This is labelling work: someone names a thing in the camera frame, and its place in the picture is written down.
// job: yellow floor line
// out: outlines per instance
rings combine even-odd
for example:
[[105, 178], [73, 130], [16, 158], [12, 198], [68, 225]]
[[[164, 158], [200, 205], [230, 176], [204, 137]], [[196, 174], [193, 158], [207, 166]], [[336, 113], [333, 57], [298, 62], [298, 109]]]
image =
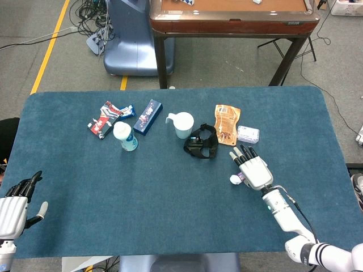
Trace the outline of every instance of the yellow floor line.
[[123, 76], [123, 79], [121, 80], [120, 90], [121, 91], [125, 91], [126, 90], [126, 86], [127, 86], [127, 75], [124, 75]]
[[[58, 32], [59, 29], [61, 28], [61, 25], [62, 25], [62, 22], [63, 22], [63, 18], [64, 18], [64, 15], [66, 13], [68, 4], [69, 4], [69, 0], [65, 0], [64, 5], [63, 5], [63, 8], [62, 8], [62, 11], [61, 11], [61, 13], [59, 15], [59, 18], [58, 18], [58, 22], [57, 22], [56, 28], [54, 29], [54, 32]], [[52, 37], [57, 37], [57, 36], [58, 36], [58, 33], [54, 33]], [[41, 63], [41, 66], [40, 66], [40, 69], [38, 71], [38, 75], [37, 75], [37, 77], [35, 79], [35, 82], [34, 82], [32, 91], [30, 92], [31, 95], [32, 94], [35, 94], [36, 91], [38, 90], [38, 87], [39, 87], [41, 78], [42, 78], [43, 73], [44, 73], [44, 70], [45, 70], [45, 68], [46, 68], [46, 66], [48, 64], [49, 57], [50, 57], [50, 54], [52, 53], [52, 50], [53, 50], [53, 47], [54, 47], [54, 44], [55, 43], [56, 43], [56, 39], [51, 39], [50, 40], [50, 43], [49, 43], [47, 52], [45, 53], [43, 62]]]

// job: cup handle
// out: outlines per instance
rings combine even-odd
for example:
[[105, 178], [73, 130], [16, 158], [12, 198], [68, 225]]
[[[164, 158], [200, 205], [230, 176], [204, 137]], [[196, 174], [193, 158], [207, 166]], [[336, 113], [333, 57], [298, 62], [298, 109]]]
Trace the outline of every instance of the cup handle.
[[172, 120], [174, 122], [175, 116], [176, 116], [176, 114], [169, 113], [168, 117], [166, 117], [166, 119], [165, 119], [165, 124], [169, 123], [170, 120]]

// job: white mug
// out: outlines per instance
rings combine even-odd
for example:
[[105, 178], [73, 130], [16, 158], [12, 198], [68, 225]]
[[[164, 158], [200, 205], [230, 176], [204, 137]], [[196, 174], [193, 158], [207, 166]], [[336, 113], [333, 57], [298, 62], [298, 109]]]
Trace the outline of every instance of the white mug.
[[194, 125], [194, 118], [190, 113], [169, 113], [168, 117], [166, 117], [165, 124], [169, 123], [170, 120], [173, 121], [176, 136], [180, 139], [186, 139], [190, 136]]

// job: orange snack bag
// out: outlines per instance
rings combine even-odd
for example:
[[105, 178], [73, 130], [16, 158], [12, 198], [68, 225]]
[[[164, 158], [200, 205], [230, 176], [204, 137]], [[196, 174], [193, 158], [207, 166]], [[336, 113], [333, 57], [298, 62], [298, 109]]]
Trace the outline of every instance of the orange snack bag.
[[239, 120], [240, 109], [228, 105], [216, 105], [214, 111], [218, 142], [224, 145], [235, 146], [237, 143], [236, 124]]

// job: pool table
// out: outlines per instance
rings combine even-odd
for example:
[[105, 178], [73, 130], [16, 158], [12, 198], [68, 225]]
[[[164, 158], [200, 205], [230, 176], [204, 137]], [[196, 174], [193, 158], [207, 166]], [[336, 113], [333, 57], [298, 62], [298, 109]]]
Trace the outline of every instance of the pool table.
[[168, 37], [288, 39], [291, 46], [273, 76], [277, 86], [319, 23], [313, 0], [150, 0], [160, 88], [167, 88], [164, 40]]

